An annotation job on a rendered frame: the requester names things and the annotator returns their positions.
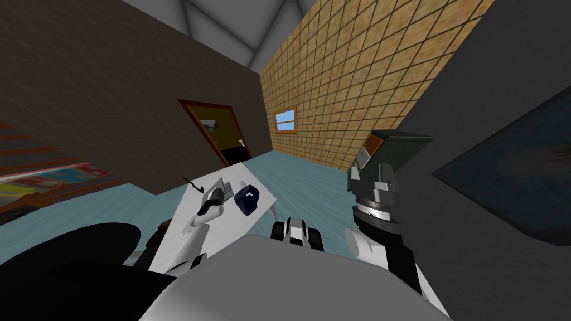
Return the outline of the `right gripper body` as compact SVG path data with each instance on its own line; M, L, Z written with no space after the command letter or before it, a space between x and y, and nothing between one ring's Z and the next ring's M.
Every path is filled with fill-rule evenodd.
M394 196L400 192L399 183L395 177L395 184L386 184L379 181L379 164L377 175L361 175L358 179L350 179L350 169L347 173L347 190L356 198L376 203L395 203Z

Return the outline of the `dark blue mug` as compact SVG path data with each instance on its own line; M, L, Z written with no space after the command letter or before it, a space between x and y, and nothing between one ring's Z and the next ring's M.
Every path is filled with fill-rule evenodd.
M245 216L249 216L258 208L259 197L259 190L249 184L235 194L234 201L240 211Z

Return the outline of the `dark grey cabinet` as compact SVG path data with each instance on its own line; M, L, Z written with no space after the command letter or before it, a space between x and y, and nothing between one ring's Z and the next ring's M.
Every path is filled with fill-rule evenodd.
M389 163L397 172L433 140L432 136L399 130L373 130L362 145L371 158L360 173L377 175L378 163Z

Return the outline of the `white table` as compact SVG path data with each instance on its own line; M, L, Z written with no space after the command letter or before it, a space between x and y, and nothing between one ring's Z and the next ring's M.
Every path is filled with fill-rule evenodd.
M220 178L224 182L230 182L234 193L237 193L244 184L256 187L260 192L258 208L251 215L245 216L231 198L223 204L224 209L219 217L205 221L203 225L193 228L188 236L184 237L183 230L190 224ZM206 253L208 257L212 256L247 234L267 212L272 214L274 220L278 219L274 207L276 198L244 163L222 168L195 179L193 183L198 187L204 187L205 191L200 193L190 184L187 185L185 194L151 262L149 270L152 272L165 274L181 261L192 261L201 253Z

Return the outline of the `dark red framed door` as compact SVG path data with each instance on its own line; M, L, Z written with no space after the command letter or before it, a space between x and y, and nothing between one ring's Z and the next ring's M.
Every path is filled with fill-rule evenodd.
M251 159L251 153L230 106L179 99L209 146L228 167Z

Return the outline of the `wooden framed window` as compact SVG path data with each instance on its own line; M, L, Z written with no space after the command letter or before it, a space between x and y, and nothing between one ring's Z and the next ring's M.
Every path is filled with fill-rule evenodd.
M274 115L276 132L278 134L295 134L296 114L297 109L295 107L276 112Z

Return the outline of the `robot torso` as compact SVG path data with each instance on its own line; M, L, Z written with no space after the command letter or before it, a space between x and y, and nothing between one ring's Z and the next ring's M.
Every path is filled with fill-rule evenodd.
M244 235L176 277L140 321L452 321L383 267Z

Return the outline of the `brown bookshelf with books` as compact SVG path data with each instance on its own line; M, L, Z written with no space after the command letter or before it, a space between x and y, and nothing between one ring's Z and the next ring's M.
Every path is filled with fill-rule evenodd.
M0 226L123 184L108 171L0 121Z

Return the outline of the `dark blue wall picture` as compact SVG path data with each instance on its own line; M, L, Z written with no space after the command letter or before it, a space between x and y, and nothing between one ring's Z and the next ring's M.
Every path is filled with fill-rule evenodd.
M433 175L522 234L571 246L571 86Z

